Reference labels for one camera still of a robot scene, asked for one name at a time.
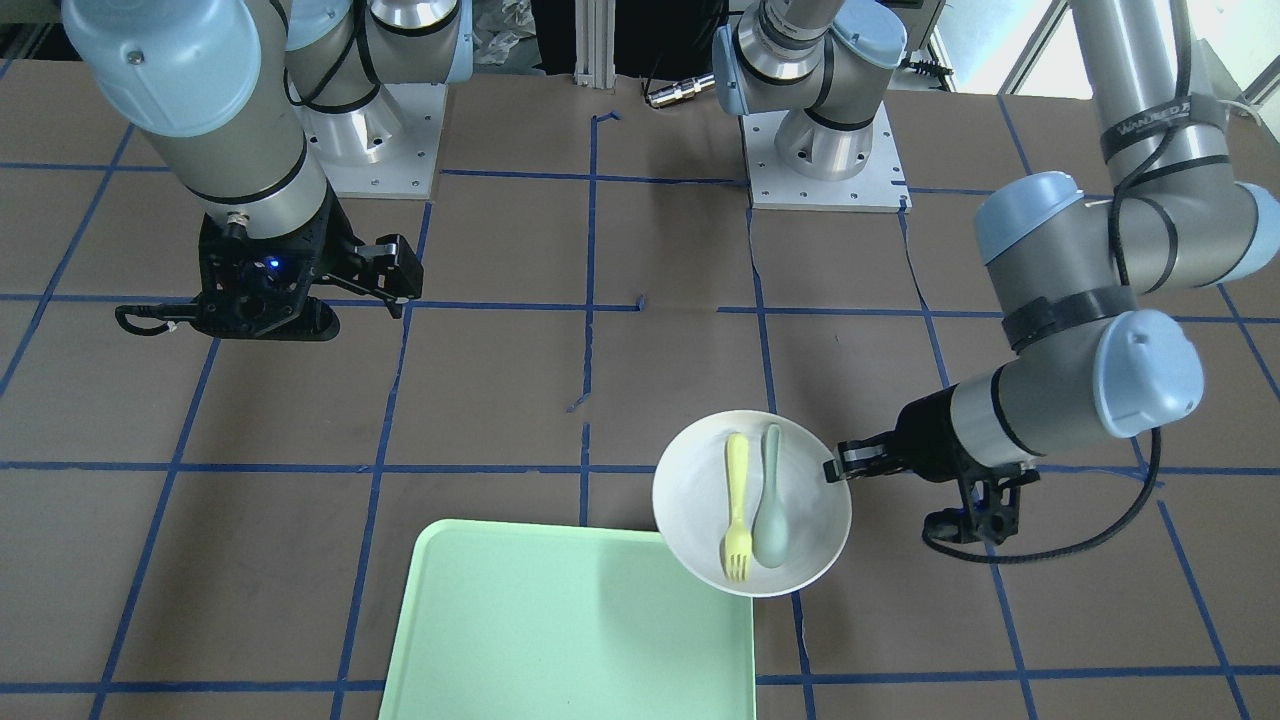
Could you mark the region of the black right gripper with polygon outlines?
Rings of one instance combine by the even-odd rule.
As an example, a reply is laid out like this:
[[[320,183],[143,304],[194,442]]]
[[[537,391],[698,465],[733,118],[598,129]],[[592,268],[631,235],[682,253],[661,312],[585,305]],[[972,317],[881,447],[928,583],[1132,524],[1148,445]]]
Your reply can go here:
[[[252,240],[246,228],[206,218],[198,240],[196,328],[223,340],[323,342],[340,331],[315,284],[380,300],[394,319],[422,292],[422,265],[406,237],[365,243],[333,190],[300,228]]]

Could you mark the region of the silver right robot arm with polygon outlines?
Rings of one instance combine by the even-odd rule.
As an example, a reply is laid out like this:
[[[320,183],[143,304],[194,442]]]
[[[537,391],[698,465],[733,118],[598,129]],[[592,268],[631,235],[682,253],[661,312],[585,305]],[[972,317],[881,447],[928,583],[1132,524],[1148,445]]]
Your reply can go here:
[[[316,284],[380,301],[422,292],[402,234],[362,241],[329,176],[410,151],[393,85],[474,69],[470,1],[64,1],[61,23],[105,99],[204,210],[200,292],[120,305],[154,337],[186,323],[219,340],[323,342],[337,313]]]

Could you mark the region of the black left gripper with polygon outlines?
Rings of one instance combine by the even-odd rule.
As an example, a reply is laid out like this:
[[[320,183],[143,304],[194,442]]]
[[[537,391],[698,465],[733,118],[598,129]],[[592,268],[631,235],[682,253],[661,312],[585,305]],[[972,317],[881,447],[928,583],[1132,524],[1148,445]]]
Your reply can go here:
[[[1010,434],[993,386],[952,386],[909,404],[886,443],[893,465],[957,483],[961,505],[925,516],[928,546],[1002,544],[1020,530],[1021,487],[1038,480],[1034,454]],[[845,441],[824,462],[829,484],[886,474],[882,439]]]

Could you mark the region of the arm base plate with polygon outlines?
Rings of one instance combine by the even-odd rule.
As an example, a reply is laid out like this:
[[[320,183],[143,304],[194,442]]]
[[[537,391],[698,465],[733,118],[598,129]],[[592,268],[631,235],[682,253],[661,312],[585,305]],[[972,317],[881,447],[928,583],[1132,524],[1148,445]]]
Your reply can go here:
[[[804,110],[740,118],[751,205],[762,210],[899,213],[913,208],[886,105],[855,131]]]
[[[296,108],[311,151],[343,199],[429,200],[447,85],[384,85],[344,114]]]

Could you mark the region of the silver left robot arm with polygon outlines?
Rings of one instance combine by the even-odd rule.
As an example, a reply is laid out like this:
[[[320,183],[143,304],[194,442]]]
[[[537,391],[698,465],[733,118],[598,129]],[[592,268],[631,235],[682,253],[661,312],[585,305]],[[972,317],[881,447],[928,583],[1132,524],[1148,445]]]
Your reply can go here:
[[[1088,204],[1062,172],[993,192],[975,236],[1014,360],[906,405],[892,430],[842,442],[829,483],[910,471],[955,482],[961,503],[925,518],[923,542],[963,546],[1019,529],[1021,489],[1047,455],[1149,432],[1149,469],[1114,537],[1155,489],[1162,427],[1204,392],[1193,343],[1142,295],[1236,281],[1277,255],[1277,200],[1234,176],[1228,105],[1196,69],[1183,1],[1074,1],[1114,199]]]

